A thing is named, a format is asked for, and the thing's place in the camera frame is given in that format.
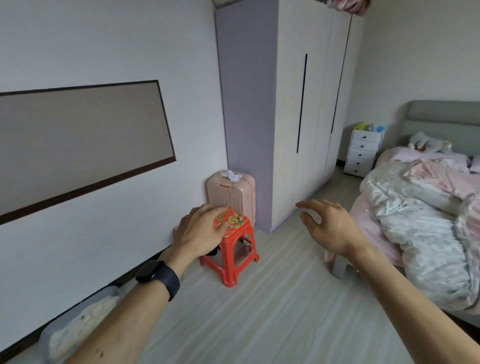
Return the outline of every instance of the pink suitcase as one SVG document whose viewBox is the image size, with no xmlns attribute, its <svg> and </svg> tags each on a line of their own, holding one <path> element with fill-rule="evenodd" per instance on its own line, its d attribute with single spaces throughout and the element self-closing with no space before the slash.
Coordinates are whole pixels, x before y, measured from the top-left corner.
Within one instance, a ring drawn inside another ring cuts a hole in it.
<svg viewBox="0 0 480 364">
<path fill-rule="evenodd" d="M 221 170 L 207 181 L 208 202 L 217 206 L 229 206 L 239 214 L 250 219 L 255 225 L 255 180 L 246 173 L 241 174 L 237 182 L 222 176 L 226 170 Z"/>
</svg>

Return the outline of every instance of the nightstand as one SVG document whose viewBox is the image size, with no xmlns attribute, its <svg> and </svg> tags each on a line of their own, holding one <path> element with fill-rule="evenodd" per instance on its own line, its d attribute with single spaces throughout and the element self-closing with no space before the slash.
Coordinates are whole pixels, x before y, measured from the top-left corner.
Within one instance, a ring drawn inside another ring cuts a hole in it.
<svg viewBox="0 0 480 364">
<path fill-rule="evenodd" d="M 354 130 L 343 172 L 365 177 L 372 169 L 383 137 L 384 133 Z"/>
</svg>

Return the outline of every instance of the bed leg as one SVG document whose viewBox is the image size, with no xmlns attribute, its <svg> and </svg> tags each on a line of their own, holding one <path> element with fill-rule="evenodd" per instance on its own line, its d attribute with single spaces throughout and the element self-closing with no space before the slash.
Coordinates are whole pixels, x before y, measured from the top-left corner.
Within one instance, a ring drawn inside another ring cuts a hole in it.
<svg viewBox="0 0 480 364">
<path fill-rule="evenodd" d="M 340 255 L 335 257 L 332 267 L 332 276 L 343 279 L 345 270 L 347 269 L 348 260 Z"/>
</svg>

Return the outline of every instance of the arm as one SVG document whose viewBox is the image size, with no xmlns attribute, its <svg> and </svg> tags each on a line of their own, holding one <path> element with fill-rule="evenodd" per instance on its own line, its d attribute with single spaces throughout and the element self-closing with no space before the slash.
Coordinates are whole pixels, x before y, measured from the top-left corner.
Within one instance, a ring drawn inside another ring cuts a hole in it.
<svg viewBox="0 0 480 364">
<path fill-rule="evenodd" d="M 181 220 L 174 243 L 159 260 L 165 261 L 180 278 L 195 258 L 220 244 L 227 225 L 221 224 L 214 230 L 213 222 L 225 210 L 219 207 L 217 212 L 211 205 L 194 208 Z M 65 364 L 136 363 L 169 299 L 170 294 L 160 281 L 137 284 Z"/>
<path fill-rule="evenodd" d="M 344 208 L 326 200 L 297 206 L 321 216 L 321 224 L 306 212 L 300 218 L 314 240 L 346 257 L 367 280 L 415 363 L 480 363 L 480 346 L 370 244 Z"/>
</svg>

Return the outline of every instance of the stool seat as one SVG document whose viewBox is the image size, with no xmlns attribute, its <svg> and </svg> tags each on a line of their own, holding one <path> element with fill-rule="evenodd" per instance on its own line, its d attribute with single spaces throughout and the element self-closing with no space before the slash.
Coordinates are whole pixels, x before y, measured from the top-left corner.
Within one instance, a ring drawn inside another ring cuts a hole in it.
<svg viewBox="0 0 480 364">
<path fill-rule="evenodd" d="M 214 221 L 214 228 L 217 228 L 222 222 L 227 221 L 228 227 L 222 241 L 219 245 L 222 254 L 223 266 L 219 267 L 213 260 L 206 255 L 200 257 L 200 264 L 207 264 L 222 279 L 226 287 L 235 287 L 238 282 L 238 275 L 253 260 L 258 262 L 260 257 L 257 254 L 255 238 L 250 220 L 245 215 L 237 214 L 235 210 L 229 208 L 226 212 L 220 214 Z M 238 240 L 242 239 L 250 243 L 252 251 L 236 267 L 234 261 L 234 246 Z"/>
</svg>

